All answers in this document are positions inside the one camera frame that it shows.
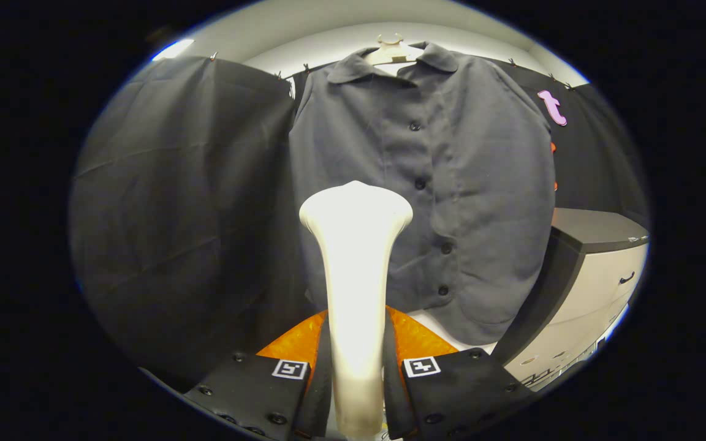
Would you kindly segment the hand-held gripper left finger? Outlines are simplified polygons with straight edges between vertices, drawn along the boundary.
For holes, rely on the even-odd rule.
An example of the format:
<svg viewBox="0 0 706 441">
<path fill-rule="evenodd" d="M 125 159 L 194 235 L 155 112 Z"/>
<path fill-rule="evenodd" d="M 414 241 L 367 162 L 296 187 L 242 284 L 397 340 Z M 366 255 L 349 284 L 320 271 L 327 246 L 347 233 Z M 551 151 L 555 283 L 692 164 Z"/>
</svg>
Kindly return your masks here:
<svg viewBox="0 0 706 441">
<path fill-rule="evenodd" d="M 306 318 L 257 353 L 233 352 L 184 398 L 268 439 L 325 437 L 332 398 L 326 318 L 326 312 Z"/>
</svg>

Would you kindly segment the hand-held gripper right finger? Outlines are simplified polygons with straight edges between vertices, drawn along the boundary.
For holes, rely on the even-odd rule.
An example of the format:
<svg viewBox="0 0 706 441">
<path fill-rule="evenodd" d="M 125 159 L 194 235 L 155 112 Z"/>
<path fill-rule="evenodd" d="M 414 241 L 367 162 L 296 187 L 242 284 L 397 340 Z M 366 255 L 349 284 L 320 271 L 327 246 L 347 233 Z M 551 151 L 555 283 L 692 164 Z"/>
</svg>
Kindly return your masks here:
<svg viewBox="0 0 706 441">
<path fill-rule="evenodd" d="M 384 413 L 389 437 L 467 440 L 537 400 L 485 350 L 459 350 L 392 307 L 385 310 Z"/>
</svg>

